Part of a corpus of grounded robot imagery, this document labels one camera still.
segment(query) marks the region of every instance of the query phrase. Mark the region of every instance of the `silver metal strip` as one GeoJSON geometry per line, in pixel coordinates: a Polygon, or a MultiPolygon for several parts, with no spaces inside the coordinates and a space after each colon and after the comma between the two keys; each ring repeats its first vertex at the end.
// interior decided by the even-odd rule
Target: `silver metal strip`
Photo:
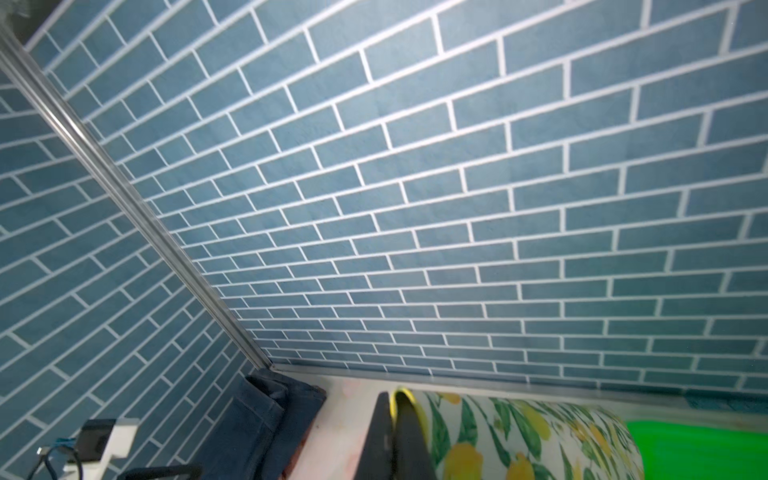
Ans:
{"type": "Polygon", "coordinates": [[[0,25],[0,69],[72,150],[93,178],[131,219],[168,266],[221,325],[241,352],[257,367],[272,362],[240,325],[224,301],[195,269],[165,226],[154,216],[109,154],[82,124],[69,104],[43,75],[34,60],[4,25],[0,25]]]}

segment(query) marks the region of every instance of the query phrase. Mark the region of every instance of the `blue brick wall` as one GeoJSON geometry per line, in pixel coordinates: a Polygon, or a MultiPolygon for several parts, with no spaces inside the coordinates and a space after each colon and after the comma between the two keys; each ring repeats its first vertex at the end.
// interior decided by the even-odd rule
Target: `blue brick wall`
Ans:
{"type": "Polygon", "coordinates": [[[0,477],[89,418],[141,420],[107,478],[187,462],[251,365],[4,75],[0,98],[37,126],[0,144],[0,477]]]}
{"type": "Polygon", "coordinates": [[[766,5],[77,0],[29,48],[275,362],[764,394],[766,5]]]}

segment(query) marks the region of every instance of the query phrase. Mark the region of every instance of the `blue cloth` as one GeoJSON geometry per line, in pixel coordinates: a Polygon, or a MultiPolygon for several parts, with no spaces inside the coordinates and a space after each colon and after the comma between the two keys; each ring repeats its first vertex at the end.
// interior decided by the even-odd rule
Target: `blue cloth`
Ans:
{"type": "Polygon", "coordinates": [[[325,399],[268,369],[246,377],[193,459],[202,480],[276,480],[325,399]]]}

